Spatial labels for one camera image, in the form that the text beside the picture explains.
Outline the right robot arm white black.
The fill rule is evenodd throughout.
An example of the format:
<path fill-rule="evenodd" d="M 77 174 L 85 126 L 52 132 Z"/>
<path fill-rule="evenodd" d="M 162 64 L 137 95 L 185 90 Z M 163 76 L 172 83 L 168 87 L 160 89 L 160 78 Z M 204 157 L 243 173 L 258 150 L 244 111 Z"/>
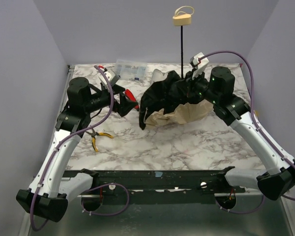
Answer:
<path fill-rule="evenodd" d="M 209 80 L 204 72 L 193 69 L 185 79 L 188 96 L 210 102 L 215 114 L 247 142 L 265 166 L 265 171 L 227 168 L 223 178 L 228 185 L 260 190 L 273 201 L 295 186 L 295 159 L 261 126 L 248 103 L 234 94 L 235 77 L 230 69 L 214 67 Z"/>

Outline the beige black umbrella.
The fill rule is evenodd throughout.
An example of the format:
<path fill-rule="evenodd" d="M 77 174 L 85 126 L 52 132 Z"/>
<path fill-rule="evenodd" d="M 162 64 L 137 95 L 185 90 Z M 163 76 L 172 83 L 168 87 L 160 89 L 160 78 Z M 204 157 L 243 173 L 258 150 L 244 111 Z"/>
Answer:
<path fill-rule="evenodd" d="M 142 130 L 168 123 L 185 124 L 207 115 L 212 108 L 208 102 L 187 102 L 187 73 L 171 70 L 165 80 L 152 82 L 143 93 L 139 111 L 139 127 Z"/>

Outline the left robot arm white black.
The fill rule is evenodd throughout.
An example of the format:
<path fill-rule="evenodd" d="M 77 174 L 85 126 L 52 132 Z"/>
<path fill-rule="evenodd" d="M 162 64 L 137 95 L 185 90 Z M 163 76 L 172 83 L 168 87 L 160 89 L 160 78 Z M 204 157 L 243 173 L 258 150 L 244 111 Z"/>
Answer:
<path fill-rule="evenodd" d="M 91 113 L 104 107 L 121 117 L 127 115 L 138 103 L 129 99 L 125 88 L 113 85 L 109 91 L 104 86 L 96 88 L 84 77 L 70 81 L 68 101 L 57 118 L 56 130 L 47 156 L 38 174 L 26 190 L 19 190 L 17 202 L 30 214 L 58 222 L 68 204 L 78 195 L 95 187 L 97 172 L 80 170 L 70 180 L 63 180 L 67 163 L 84 133 L 89 128 Z"/>

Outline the mint green umbrella case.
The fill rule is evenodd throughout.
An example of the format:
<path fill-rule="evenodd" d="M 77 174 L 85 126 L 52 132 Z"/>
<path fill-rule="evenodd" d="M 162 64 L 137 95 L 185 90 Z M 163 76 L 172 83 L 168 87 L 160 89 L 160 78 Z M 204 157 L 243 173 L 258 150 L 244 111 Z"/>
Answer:
<path fill-rule="evenodd" d="M 155 69 L 153 71 L 151 80 L 152 80 L 153 83 L 163 81 L 163 80 L 165 80 L 167 78 L 168 73 L 169 73 L 168 71 L 167 72 L 162 72 L 159 69 Z"/>

